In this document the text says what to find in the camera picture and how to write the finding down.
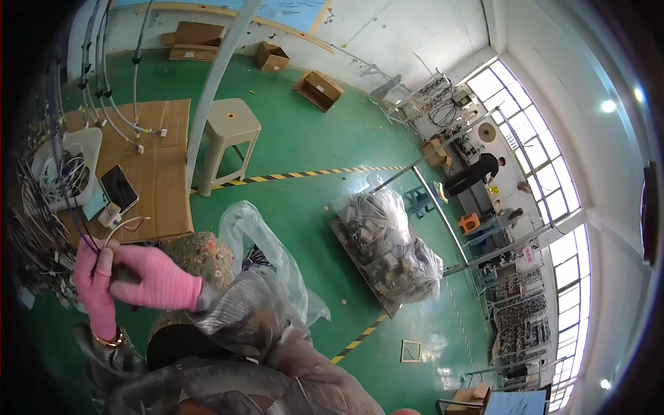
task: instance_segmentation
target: green floor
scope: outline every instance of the green floor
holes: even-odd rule
[[[130,102],[130,55],[117,55],[108,66],[116,102]],[[191,98],[191,124],[208,68],[209,64],[203,62],[169,62],[165,51],[146,52],[139,69],[139,101]],[[242,98],[262,124],[248,177],[342,167],[401,166],[420,156],[420,138],[400,125],[390,125],[363,94],[346,88],[335,107],[324,114],[291,90],[299,75],[296,70],[283,74],[260,72],[243,56],[235,56],[229,64],[216,99]],[[65,106],[69,110],[77,108],[79,93],[74,88],[66,88],[64,93]],[[199,165],[206,148],[204,142]],[[234,155],[225,157],[222,169],[238,162],[233,158]],[[430,180],[442,179],[426,164],[422,173]],[[319,320],[311,327],[314,346],[329,358],[383,313],[329,227],[334,217],[331,201],[366,187],[370,174],[386,179],[394,172],[340,173],[254,183],[219,189],[209,198],[192,195],[190,199],[196,231],[216,233],[221,214],[237,201],[246,199],[258,207],[297,260],[307,287],[331,310],[332,321]],[[391,188],[403,193],[417,186],[409,172]],[[451,203],[444,210],[450,222],[456,222],[459,207]],[[459,263],[454,242],[435,212],[420,220],[411,216],[410,222],[446,266]],[[454,274],[442,282],[440,298],[404,305],[393,320],[383,322],[339,363],[357,377],[387,413],[410,407],[423,414],[435,414],[436,399],[454,395],[461,384],[461,373],[487,367],[487,333],[479,302],[471,294],[467,279],[467,275]],[[118,323],[127,329],[142,353],[156,315],[156,311],[131,312],[125,305],[118,305]],[[78,412],[92,410],[82,355],[70,335],[73,323],[84,318],[77,311],[61,307],[51,293],[38,298],[33,310],[25,312],[49,371],[60,381]],[[50,339],[49,344],[44,344],[43,339]],[[422,363],[400,362],[404,339],[421,342]]]

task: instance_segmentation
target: yellow black hazard stripe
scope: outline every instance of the yellow black hazard stripe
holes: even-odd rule
[[[376,329],[376,327],[378,327],[378,325],[381,324],[386,318],[387,314],[383,314],[380,317],[378,317],[378,319],[374,321],[374,323],[370,325],[369,328],[366,329],[364,333],[360,335],[360,337],[355,339],[355,341],[353,341],[350,345],[347,345],[346,348],[341,351],[341,353],[334,356],[332,358],[332,363],[334,363],[335,365],[339,363],[341,359],[346,357],[346,355],[349,354],[351,350],[353,350],[355,347],[357,347],[362,342],[362,340],[366,339],[367,336],[370,335]]]
[[[267,176],[257,176],[257,177],[245,177],[244,180],[231,180],[223,185],[215,186],[212,190],[221,189],[223,187],[233,187],[233,186],[242,186],[248,185],[250,183],[260,183],[264,181],[271,180],[283,180],[283,179],[295,179],[296,177],[310,177],[318,175],[330,175],[334,173],[352,173],[354,171],[382,171],[382,170],[403,170],[405,166],[397,167],[351,167],[343,169],[326,169],[326,170],[312,170],[312,171],[300,171],[299,173],[282,173],[280,175],[267,175]],[[191,189],[190,193],[196,193],[195,189]]]

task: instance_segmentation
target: blue wire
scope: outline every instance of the blue wire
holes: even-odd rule
[[[55,97],[52,96],[53,90],[51,89],[51,86],[53,86],[53,82],[57,82],[57,80],[53,79],[53,74],[54,74],[53,68],[48,73],[48,77],[51,79],[51,82],[49,82],[49,87],[48,89],[48,114],[50,115],[50,143],[53,147],[53,161],[55,162],[56,165],[56,170],[58,171],[58,178],[60,181],[60,188],[62,189],[62,196],[64,197],[64,202],[67,204],[67,210],[69,210],[69,215],[72,217],[72,222],[74,223],[74,226],[76,227],[76,230],[78,233],[81,235],[81,239],[86,243],[86,245],[97,255],[99,255],[99,251],[97,251],[95,248],[90,245],[87,239],[85,239],[85,235],[83,234],[83,231],[81,231],[81,228],[79,227],[76,218],[74,217],[74,211],[72,210],[72,205],[69,203],[69,198],[67,197],[67,192],[64,188],[64,181],[62,180],[62,173],[60,172],[60,161],[58,160],[58,151],[55,145],[55,116],[53,114],[53,104],[55,103]]]

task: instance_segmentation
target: plastic bag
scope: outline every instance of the plastic bag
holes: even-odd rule
[[[252,264],[250,269],[260,272],[262,268],[272,268],[277,281],[283,285],[290,304],[307,326],[312,325],[319,317],[331,320],[330,310],[325,302],[305,287],[295,259],[268,227],[254,205],[248,201],[230,205],[219,221],[218,238],[233,254],[235,275],[240,274],[243,259],[256,245],[272,266]]]
[[[363,268],[376,291],[401,304],[438,297],[444,271],[443,260],[419,238]]]
[[[382,183],[378,175],[367,179],[373,189]],[[410,241],[408,216],[404,201],[397,192],[381,189],[375,194],[357,193],[332,202],[351,240],[359,249],[363,265]]]

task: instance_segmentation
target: wristwatch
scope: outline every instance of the wristwatch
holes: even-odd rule
[[[97,336],[94,333],[92,334],[92,338],[95,340],[95,342],[99,346],[107,347],[107,348],[110,348],[110,349],[115,349],[116,347],[122,346],[122,344],[124,343],[124,338],[125,338],[124,328],[120,327],[120,326],[117,326],[116,336],[114,337],[114,340],[112,342],[108,342],[106,340],[103,340],[103,339],[99,338],[99,336]]]

